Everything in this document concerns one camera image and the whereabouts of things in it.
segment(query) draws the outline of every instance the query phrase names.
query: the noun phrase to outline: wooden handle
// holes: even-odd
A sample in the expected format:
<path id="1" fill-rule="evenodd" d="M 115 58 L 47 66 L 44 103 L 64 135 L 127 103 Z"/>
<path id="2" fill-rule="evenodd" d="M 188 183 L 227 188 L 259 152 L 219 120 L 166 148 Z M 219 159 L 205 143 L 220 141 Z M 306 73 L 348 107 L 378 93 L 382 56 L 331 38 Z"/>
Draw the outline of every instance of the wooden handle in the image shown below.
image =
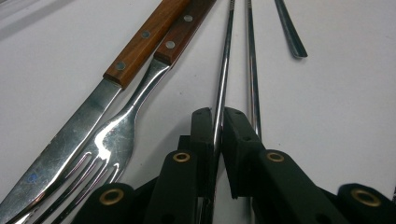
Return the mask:
<path id="1" fill-rule="evenodd" d="M 215 2 L 215 0 L 191 0 L 155 51 L 154 58 L 174 65 Z"/>
<path id="2" fill-rule="evenodd" d="M 104 78 L 125 89 L 190 0 L 163 0 L 108 67 Z"/>

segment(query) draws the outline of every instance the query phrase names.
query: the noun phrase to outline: steak knife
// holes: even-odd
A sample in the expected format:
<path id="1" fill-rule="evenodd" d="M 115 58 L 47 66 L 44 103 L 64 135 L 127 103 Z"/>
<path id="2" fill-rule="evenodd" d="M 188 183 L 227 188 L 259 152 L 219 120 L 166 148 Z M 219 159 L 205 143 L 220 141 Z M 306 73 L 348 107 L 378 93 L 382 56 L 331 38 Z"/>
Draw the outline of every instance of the steak knife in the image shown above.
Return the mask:
<path id="1" fill-rule="evenodd" d="M 27 218 L 54 191 L 51 185 L 78 153 L 114 99 L 132 81 L 190 0 L 162 0 L 108 67 L 104 79 L 53 137 L 0 204 L 0 223 Z"/>

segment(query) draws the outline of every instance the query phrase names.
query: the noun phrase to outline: metal ring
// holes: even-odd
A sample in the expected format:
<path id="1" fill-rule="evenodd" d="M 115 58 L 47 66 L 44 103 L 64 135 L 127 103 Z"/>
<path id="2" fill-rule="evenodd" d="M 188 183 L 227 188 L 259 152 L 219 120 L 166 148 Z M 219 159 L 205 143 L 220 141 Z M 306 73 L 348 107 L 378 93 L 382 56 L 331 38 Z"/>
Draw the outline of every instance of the metal ring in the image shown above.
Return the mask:
<path id="1" fill-rule="evenodd" d="M 280 155 L 279 153 L 275 153 L 275 152 L 267 153 L 267 159 L 270 161 L 276 161 L 276 162 L 285 160 L 285 158 L 282 155 Z"/>
<path id="2" fill-rule="evenodd" d="M 178 162 L 185 162 L 190 160 L 190 155 L 185 152 L 180 152 L 175 154 L 173 159 Z"/>
<path id="3" fill-rule="evenodd" d="M 378 197 L 364 189 L 353 189 L 350 191 L 350 193 L 356 201 L 367 206 L 378 207 L 381 204 L 381 201 L 378 199 Z"/>
<path id="4" fill-rule="evenodd" d="M 116 193 L 117 196 L 116 197 L 108 197 L 109 194 L 111 194 L 111 193 Z M 119 201 L 121 201 L 123 196 L 124 196 L 124 192 L 122 191 L 122 189 L 108 189 L 102 193 L 102 195 L 99 198 L 99 202 L 104 205 L 111 205 L 111 204 L 118 203 Z"/>

